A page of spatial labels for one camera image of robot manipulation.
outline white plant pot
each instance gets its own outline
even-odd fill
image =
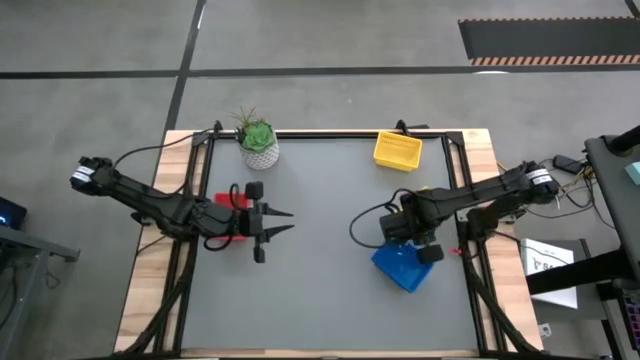
[[[243,148],[242,145],[238,145],[240,152],[242,153],[242,158],[244,158],[244,162],[247,166],[254,170],[264,170],[272,167],[278,161],[278,157],[280,156],[280,147],[278,146],[278,139],[276,138],[275,133],[273,133],[273,139],[275,140],[275,143],[261,153],[247,150]]]

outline potted plant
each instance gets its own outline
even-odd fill
[[[231,117],[240,123],[236,129],[236,140],[245,163],[254,170],[273,166],[278,161],[280,148],[271,125],[256,116],[255,108],[248,113],[240,108],[240,114],[232,113]]]

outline black floor mat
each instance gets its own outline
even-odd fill
[[[473,65],[640,62],[640,20],[632,17],[458,21]]]

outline succulent plant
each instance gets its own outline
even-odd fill
[[[237,140],[243,148],[263,153],[276,142],[271,125],[264,118],[256,116],[255,107],[248,113],[241,107],[240,114],[232,113],[231,117],[240,123]]]

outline gray floor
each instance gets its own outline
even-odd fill
[[[176,69],[194,7],[195,0],[0,0],[0,71]],[[210,0],[192,67],[466,65],[459,18],[613,15],[629,15],[623,0]],[[580,158],[585,138],[637,125],[639,82],[635,72],[192,79],[177,128],[215,119],[231,127],[227,113],[241,105],[257,106],[278,128],[382,127],[399,118],[482,127],[512,166],[556,153]],[[0,81],[0,195],[29,208],[30,232],[82,248],[77,264],[52,264],[63,285],[32,313],[16,358],[111,351],[140,230],[128,209],[73,192],[68,178],[81,155],[117,157],[159,143],[174,83]],[[156,156],[137,155],[123,170],[150,181]],[[618,246],[592,212],[527,215],[517,228],[531,238],[585,237],[593,253]],[[545,346],[554,353],[608,351],[597,322],[552,330]]]

